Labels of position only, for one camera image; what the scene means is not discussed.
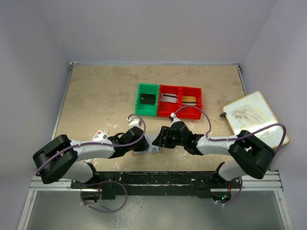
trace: tabletop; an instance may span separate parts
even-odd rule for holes
[[[211,119],[210,136],[230,136],[232,129],[223,107],[244,96],[236,66],[75,66],[60,115],[56,136],[90,140],[98,130],[109,135],[128,130],[127,117],[135,112],[139,83],[178,85],[202,89],[203,109]],[[157,135],[170,126],[167,117],[143,116],[146,135]],[[204,116],[183,119],[197,134],[208,131]],[[114,159],[95,159],[98,171],[213,171],[232,157],[208,154],[194,156],[183,147],[161,153],[133,156],[131,152]]]

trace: small black item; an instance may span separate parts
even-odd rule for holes
[[[220,201],[222,204],[231,200],[231,193],[211,193],[211,196],[214,201]]]
[[[227,113],[224,112],[224,113],[222,113],[222,114],[220,115],[220,117],[225,117],[226,115],[227,115]]]
[[[155,104],[155,94],[141,93],[141,104]]]
[[[240,138],[247,134],[250,132],[242,130],[237,136]],[[247,175],[256,179],[264,177],[275,156],[275,151],[256,136],[237,140],[230,145],[228,152]]]

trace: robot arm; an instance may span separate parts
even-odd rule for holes
[[[44,184],[56,182],[61,178],[84,183],[95,177],[97,171],[91,163],[78,161],[93,158],[111,159],[121,157],[131,150],[148,149],[149,144],[143,135],[141,120],[137,118],[129,122],[130,129],[126,133],[120,137],[120,134],[111,137],[105,135],[102,141],[69,140],[66,135],[56,137],[33,155],[38,168],[36,175],[42,178]]]
[[[173,149],[183,146],[192,155],[222,154],[230,155],[235,160],[222,163],[217,169],[218,175],[225,181],[243,175],[262,179],[275,156],[274,150],[255,136],[243,140],[234,140],[250,134],[242,130],[231,137],[214,137],[224,141],[212,141],[203,134],[193,134],[184,122],[175,114],[170,116],[171,126],[163,126],[153,145]]]

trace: purple cable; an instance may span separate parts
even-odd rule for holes
[[[130,145],[134,145],[136,143],[138,143],[140,140],[142,140],[142,138],[144,137],[145,135],[145,132],[146,132],[146,124],[145,124],[145,121],[143,120],[143,118],[137,114],[130,114],[128,116],[128,119],[130,119],[130,117],[132,116],[137,116],[141,122],[143,123],[144,125],[144,131],[142,133],[142,135],[140,136],[139,139],[137,139],[136,141],[132,142],[132,143],[129,143],[129,144],[124,144],[124,145],[116,145],[116,144],[109,144],[109,143],[102,143],[102,145],[105,145],[105,146],[112,146],[112,147],[127,147],[127,146],[130,146]],[[101,145],[101,141],[89,141],[89,142],[84,142],[84,143],[81,143],[80,145],[72,145],[72,146],[69,146],[65,149],[62,149],[60,152],[56,153],[55,155],[53,155],[52,157],[50,157],[45,163],[43,163],[38,169],[37,171],[35,172],[35,176],[39,176],[39,173],[43,170],[43,168],[49,164],[53,159],[55,159],[56,157],[58,157],[59,155],[61,155],[62,153],[70,150],[70,149],[73,149],[75,147],[79,147],[79,146],[85,146],[85,145]]]
[[[87,206],[87,207],[89,207],[89,208],[91,208],[91,209],[93,209],[93,210],[95,210],[95,211],[103,212],[103,213],[113,213],[113,212],[117,212],[117,211],[121,210],[121,209],[125,206],[125,204],[126,204],[126,202],[127,202],[127,200],[128,200],[128,193],[127,193],[127,190],[126,190],[126,188],[125,188],[120,182],[111,181],[111,180],[109,180],[109,181],[101,181],[101,182],[98,182],[98,183],[95,183],[95,184],[84,184],[84,183],[81,183],[81,182],[79,182],[79,181],[76,181],[76,182],[77,182],[77,183],[80,183],[80,184],[83,184],[83,185],[86,185],[86,186],[95,186],[95,185],[99,185],[99,184],[114,183],[114,184],[118,184],[119,186],[121,186],[121,187],[124,189],[124,192],[125,192],[125,201],[124,201],[124,203],[123,203],[119,208],[114,209],[114,210],[102,210],[102,209],[99,209],[99,208],[96,208],[96,207],[93,207],[93,206],[88,205],[88,204],[83,200],[83,198],[82,198],[82,190],[81,190],[80,198],[81,198],[82,204],[85,205],[85,206]]]
[[[208,123],[209,123],[209,130],[208,130],[208,132],[206,132],[206,138],[207,138],[208,140],[210,140],[210,141],[243,140],[243,139],[245,139],[245,138],[249,138],[249,137],[255,135],[256,133],[262,132],[262,131],[264,131],[264,130],[266,130],[266,129],[268,129],[268,128],[271,128],[271,127],[273,127],[273,126],[281,126],[281,127],[283,128],[283,136],[282,136],[282,138],[281,138],[281,141],[279,142],[279,145],[278,145],[277,148],[276,148],[276,151],[275,151],[275,154],[276,154],[276,153],[280,150],[280,148],[282,147],[283,141],[284,141],[284,139],[285,139],[285,137],[286,137],[286,132],[287,132],[286,127],[285,127],[283,124],[281,124],[281,123],[275,123],[275,124],[271,124],[271,125],[269,125],[269,126],[263,127],[263,128],[261,128],[261,129],[255,131],[255,132],[252,132],[252,133],[247,134],[247,135],[245,135],[245,136],[242,136],[242,137],[240,137],[240,138],[229,138],[229,139],[226,139],[226,138],[219,138],[219,139],[212,139],[212,138],[210,138],[210,137],[208,136],[208,134],[211,132],[211,128],[212,128],[211,121],[210,121],[209,117],[206,115],[206,113],[205,113],[203,110],[201,110],[200,108],[198,108],[198,107],[196,107],[196,106],[194,106],[194,105],[185,105],[185,106],[183,106],[183,107],[177,109],[177,111],[174,112],[174,114],[178,113],[178,111],[180,111],[181,109],[186,108],[186,107],[193,107],[193,108],[195,108],[195,109],[198,109],[199,111],[202,112],[202,114],[205,115],[205,117],[207,118]]]
[[[231,204],[232,202],[234,202],[239,197],[239,195],[240,195],[240,193],[242,191],[242,188],[243,188],[243,180],[242,180],[241,177],[239,177],[239,181],[240,181],[240,189],[239,189],[238,193],[236,194],[236,196],[233,199],[231,199],[230,201],[225,203],[225,205]]]

